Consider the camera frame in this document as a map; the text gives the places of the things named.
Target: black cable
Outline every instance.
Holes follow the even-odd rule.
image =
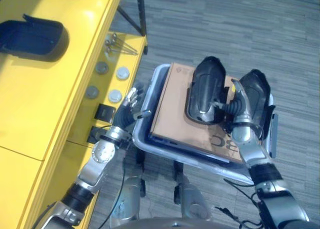
[[[101,126],[99,128],[108,128],[108,127],[111,127],[112,125],[104,125],[104,126]]]
[[[104,126],[100,126],[98,127],[98,129],[102,129],[102,128],[108,128],[111,127],[112,125],[104,125]],[[97,143],[99,140],[96,139],[95,135],[93,135],[92,130],[90,131],[90,137],[92,137],[93,139],[95,139],[95,143]]]
[[[258,204],[257,202],[254,200],[254,196],[257,194],[256,192],[254,192],[251,196],[248,196],[244,191],[242,191],[241,189],[239,189],[238,187],[245,187],[245,188],[248,188],[248,187],[253,187],[254,185],[242,185],[242,184],[238,184],[238,183],[235,183],[235,182],[232,182],[228,179],[223,179],[226,183],[228,183],[229,185],[231,185],[232,187],[234,187],[235,189],[237,189],[239,192],[241,192],[243,195],[245,195],[252,203],[253,205],[258,208]],[[227,208],[221,208],[221,207],[215,207],[217,209],[219,209],[222,213],[224,213],[225,215],[227,215],[228,217],[232,218],[235,222],[239,223],[239,229],[242,229],[243,227],[246,228],[246,229],[262,229],[264,227],[264,225],[262,224],[262,221],[260,220],[259,223],[255,223],[255,222],[252,222],[250,220],[239,220],[239,217],[233,215]],[[254,226],[257,226],[257,227],[251,227],[251,226],[248,226],[246,224],[252,224]]]
[[[223,178],[223,180],[224,180],[226,183],[233,184],[233,185],[236,185],[236,186],[238,186],[238,187],[243,187],[243,188],[250,188],[250,187],[254,187],[254,186],[255,186],[254,184],[251,184],[251,185],[238,184],[238,183],[235,183],[235,182],[230,181],[230,180],[225,179],[225,178]]]
[[[115,200],[115,203],[109,213],[109,215],[106,217],[106,219],[104,220],[104,222],[98,227],[98,229],[101,229],[105,224],[106,222],[109,220],[109,218],[111,217],[111,214],[114,212],[117,204],[118,204],[118,201],[119,201],[119,198],[120,198],[120,195],[121,195],[121,192],[122,192],[122,189],[124,188],[124,183],[125,183],[125,175],[126,175],[126,167],[125,167],[125,162],[123,160],[123,176],[122,176],[122,182],[121,182],[121,187],[120,187],[120,191],[119,191],[119,194]]]
[[[234,187],[235,189],[237,189],[239,192],[241,192],[243,195],[245,195],[251,202],[252,204],[258,208],[258,204],[255,200],[253,200],[250,196],[248,196],[243,190],[239,189],[234,182],[228,180],[228,179],[223,179],[226,183],[228,183],[229,185],[231,185],[232,187]]]

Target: robotic hand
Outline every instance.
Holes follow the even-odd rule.
[[[234,115],[232,140],[238,146],[241,158],[249,170],[260,199],[258,208],[267,229],[317,228],[305,210],[299,206],[286,182],[273,164],[269,154],[259,144],[256,125],[253,125],[249,99],[238,80],[235,100],[230,104],[213,104]]]
[[[151,114],[143,111],[133,114],[142,87],[133,87],[124,98],[114,116],[112,126],[94,145],[89,161],[78,174],[61,201],[50,205],[32,229],[72,229],[80,224],[85,210],[102,184],[102,178],[112,167],[119,148],[131,141],[131,134],[124,129],[139,118]]]

